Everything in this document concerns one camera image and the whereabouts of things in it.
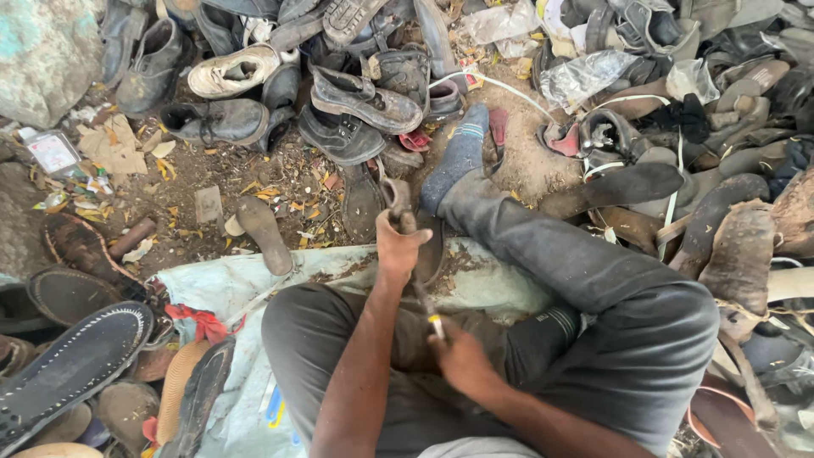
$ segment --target red cloth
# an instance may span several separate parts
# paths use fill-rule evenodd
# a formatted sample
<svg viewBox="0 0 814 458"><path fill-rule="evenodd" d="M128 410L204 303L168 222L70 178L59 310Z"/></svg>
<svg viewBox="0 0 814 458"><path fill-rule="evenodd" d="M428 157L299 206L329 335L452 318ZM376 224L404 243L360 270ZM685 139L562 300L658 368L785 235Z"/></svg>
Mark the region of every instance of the red cloth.
<svg viewBox="0 0 814 458"><path fill-rule="evenodd" d="M206 336L212 345L222 342L226 336L239 331L240 328L243 327L243 322L246 320L246 316L244 316L237 329L233 332L227 332L226 326L221 323L219 319L215 318L215 315L207 311L194 310L183 304L178 304L177 306L167 304L164 307L164 311L174 319L192 318L198 324L195 327L195 341L200 342L204 339L204 336Z"/></svg>

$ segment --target t-shirt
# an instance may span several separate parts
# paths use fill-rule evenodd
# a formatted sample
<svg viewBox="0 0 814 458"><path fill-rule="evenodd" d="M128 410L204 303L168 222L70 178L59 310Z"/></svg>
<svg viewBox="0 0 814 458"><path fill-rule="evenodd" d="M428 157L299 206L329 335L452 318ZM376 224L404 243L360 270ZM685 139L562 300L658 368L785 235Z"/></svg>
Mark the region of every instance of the t-shirt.
<svg viewBox="0 0 814 458"><path fill-rule="evenodd" d="M427 448L418 458L542 458L511 438L463 438Z"/></svg>

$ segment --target pile of shoes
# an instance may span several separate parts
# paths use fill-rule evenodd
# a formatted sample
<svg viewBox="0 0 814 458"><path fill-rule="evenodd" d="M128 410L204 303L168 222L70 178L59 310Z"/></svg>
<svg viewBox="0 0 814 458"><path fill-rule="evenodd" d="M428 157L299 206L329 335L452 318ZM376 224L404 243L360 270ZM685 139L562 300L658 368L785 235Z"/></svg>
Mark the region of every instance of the pile of shoes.
<svg viewBox="0 0 814 458"><path fill-rule="evenodd" d="M460 71L432 0L165 0L163 19L149 28L140 3L107 0L103 82L118 84L118 108L157 116L188 143L272 152L298 115L300 83L311 82L303 78L310 73L310 101L296 122L304 140L340 167L343 224L355 244L372 241L383 209L365 163L382 155L417 168L419 125L463 116L462 75L428 87ZM423 46L401 45L411 20L421 25ZM205 101L173 102L190 64L186 82Z"/></svg>
<svg viewBox="0 0 814 458"><path fill-rule="evenodd" d="M173 321L90 224L49 214L42 238L57 263L0 290L0 456L194 455L234 339L178 350Z"/></svg>
<svg viewBox="0 0 814 458"><path fill-rule="evenodd" d="M663 260L718 302L723 348L688 422L722 456L774 456L757 429L814 451L811 7L549 0L551 43L532 61L534 87L572 115L537 138L585 172L540 209Z"/></svg>

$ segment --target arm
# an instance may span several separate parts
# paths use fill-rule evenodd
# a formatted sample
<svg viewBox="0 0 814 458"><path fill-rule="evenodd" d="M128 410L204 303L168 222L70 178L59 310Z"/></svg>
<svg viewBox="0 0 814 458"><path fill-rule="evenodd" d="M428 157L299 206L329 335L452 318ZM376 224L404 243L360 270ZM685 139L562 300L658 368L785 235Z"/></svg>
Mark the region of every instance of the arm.
<svg viewBox="0 0 814 458"><path fill-rule="evenodd" d="M652 458L633 440L604 426L543 403L506 384L484 355L480 343L458 326L444 321L451 344L430 336L444 378L456 390L515 427L546 458Z"/></svg>
<svg viewBox="0 0 814 458"><path fill-rule="evenodd" d="M374 456L387 401L390 350L401 291L418 260L418 246L432 237L429 230L401 236L387 222L388 215L389 210L385 210L376 218L379 271L325 391L311 457Z"/></svg>

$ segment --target metal tool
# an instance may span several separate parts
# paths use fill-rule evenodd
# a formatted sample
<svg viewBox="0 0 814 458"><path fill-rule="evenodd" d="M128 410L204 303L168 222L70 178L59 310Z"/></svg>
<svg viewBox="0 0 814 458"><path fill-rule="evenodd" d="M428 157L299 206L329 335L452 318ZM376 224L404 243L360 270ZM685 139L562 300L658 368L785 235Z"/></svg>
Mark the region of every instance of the metal tool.
<svg viewBox="0 0 814 458"><path fill-rule="evenodd" d="M409 198L409 183L399 179L383 178L379 181L379 188L384 195L384 201L390 209L390 225L400 234L407 236L416 232L418 225L415 222L413 206ZM444 340L444 327L441 325L441 317L435 308L435 303L427 295L427 288L424 286L425 279L419 278L418 271L413 269L412 283L418 303L427 311L427 321L432 324L435 334Z"/></svg>

